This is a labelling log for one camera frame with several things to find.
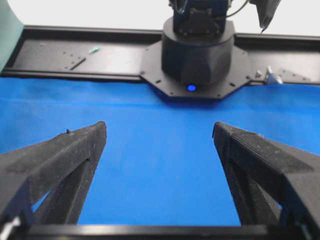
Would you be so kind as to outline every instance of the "white wall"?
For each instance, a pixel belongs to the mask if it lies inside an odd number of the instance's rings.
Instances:
[[[162,29],[168,0],[8,0],[26,25]],[[234,0],[230,13],[243,4]],[[320,0],[282,0],[267,34],[320,36]],[[260,33],[254,5],[231,18],[238,33]]]

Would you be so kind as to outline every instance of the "cable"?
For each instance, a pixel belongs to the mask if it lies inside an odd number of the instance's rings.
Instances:
[[[217,17],[216,19],[227,19],[227,18],[230,18],[234,15],[236,15],[237,13],[239,13],[242,9],[245,8],[245,6],[249,3],[249,0],[245,0],[244,4],[235,12],[231,13],[230,15],[227,15],[227,16],[219,16]]]

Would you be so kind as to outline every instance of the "green object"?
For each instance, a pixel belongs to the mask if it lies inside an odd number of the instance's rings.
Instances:
[[[94,54],[94,53],[98,52],[100,49],[101,48],[99,46],[95,46],[94,48],[89,50],[89,54]]]
[[[0,0],[0,72],[5,67],[24,29],[7,0]]]

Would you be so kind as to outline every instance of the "octagonal base plate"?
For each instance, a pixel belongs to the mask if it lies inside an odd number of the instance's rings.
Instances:
[[[161,41],[145,49],[140,76],[167,96],[174,98],[222,99],[249,83],[248,76],[253,72],[248,53],[234,46],[228,75],[206,88],[202,87],[190,92],[185,85],[180,84],[162,70],[161,54]]]

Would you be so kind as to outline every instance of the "blue fabric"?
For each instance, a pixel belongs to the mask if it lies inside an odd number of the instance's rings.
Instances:
[[[238,225],[212,140],[223,121],[320,154],[320,88],[246,86],[219,102],[148,84],[0,78],[0,153],[107,123],[80,224]]]

